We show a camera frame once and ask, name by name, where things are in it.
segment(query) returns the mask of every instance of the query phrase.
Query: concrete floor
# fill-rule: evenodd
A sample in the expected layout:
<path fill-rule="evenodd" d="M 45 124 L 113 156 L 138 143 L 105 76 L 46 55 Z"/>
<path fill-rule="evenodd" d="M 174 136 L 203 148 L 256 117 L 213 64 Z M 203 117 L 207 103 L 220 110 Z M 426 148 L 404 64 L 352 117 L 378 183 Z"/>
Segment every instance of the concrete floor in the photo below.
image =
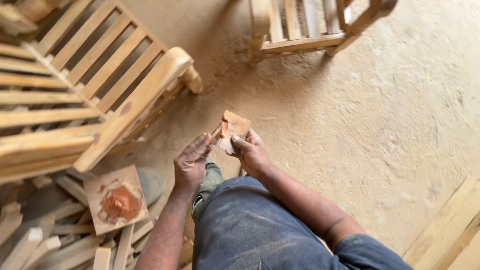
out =
<path fill-rule="evenodd" d="M 399 0 L 331 60 L 315 52 L 256 69 L 246 64 L 247 0 L 125 2 L 193 56 L 205 87 L 183 92 L 149 143 L 104 168 L 158 167 L 168 195 L 173 158 L 228 109 L 252 121 L 275 165 L 400 255 L 467 176 L 480 176 L 479 1 Z M 353 13 L 365 6 L 354 1 Z M 226 178 L 238 174 L 238 160 L 218 148 L 212 157 Z"/>

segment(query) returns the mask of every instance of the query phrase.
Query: wooden chair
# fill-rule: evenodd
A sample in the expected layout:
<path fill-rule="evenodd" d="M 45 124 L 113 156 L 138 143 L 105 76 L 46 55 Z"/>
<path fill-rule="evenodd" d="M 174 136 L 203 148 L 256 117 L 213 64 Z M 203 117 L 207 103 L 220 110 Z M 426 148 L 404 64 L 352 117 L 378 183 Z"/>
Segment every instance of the wooden chair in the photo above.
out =
<path fill-rule="evenodd" d="M 104 1 L 57 48 L 93 2 L 74 2 L 38 44 L 0 44 L 0 185 L 72 166 L 88 171 L 111 149 L 131 151 L 185 85 L 194 93 L 202 91 L 193 59 L 181 48 L 168 49 L 116 0 Z M 105 25 L 106 32 L 66 70 L 73 55 L 114 13 L 118 17 L 112 18 L 113 24 Z M 132 33 L 120 47 L 105 57 L 85 85 L 80 83 L 129 27 Z M 115 79 L 114 73 L 140 44 L 148 48 Z M 54 49 L 58 53 L 50 55 Z M 107 80 L 111 88 L 104 87 Z M 130 86 L 134 90 L 125 97 Z"/>
<path fill-rule="evenodd" d="M 280 16 L 283 1 L 288 39 L 283 36 Z M 303 0 L 307 36 L 301 34 L 296 0 L 250 0 L 252 36 L 248 58 L 251 67 L 263 59 L 326 50 L 330 56 L 345 49 L 378 18 L 387 16 L 397 0 L 370 0 L 370 5 L 353 23 L 349 23 L 348 6 L 353 0 L 323 0 L 326 33 L 321 33 L 315 0 Z"/>

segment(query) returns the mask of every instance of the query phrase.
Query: hand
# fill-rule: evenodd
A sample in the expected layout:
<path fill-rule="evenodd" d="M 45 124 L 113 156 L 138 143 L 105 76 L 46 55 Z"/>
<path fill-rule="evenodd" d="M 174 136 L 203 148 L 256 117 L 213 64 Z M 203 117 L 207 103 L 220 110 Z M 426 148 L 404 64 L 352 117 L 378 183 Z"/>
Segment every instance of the hand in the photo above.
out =
<path fill-rule="evenodd" d="M 173 161 L 175 165 L 175 189 L 192 195 L 205 177 L 205 160 L 212 150 L 212 135 L 203 133 L 190 143 Z"/>
<path fill-rule="evenodd" d="M 265 176 L 266 172 L 273 167 L 262 138 L 253 129 L 248 131 L 245 140 L 238 136 L 233 136 L 232 143 L 238 147 L 239 151 L 237 154 L 226 151 L 227 155 L 240 159 L 242 168 L 251 177 L 258 179 L 261 176 Z"/>

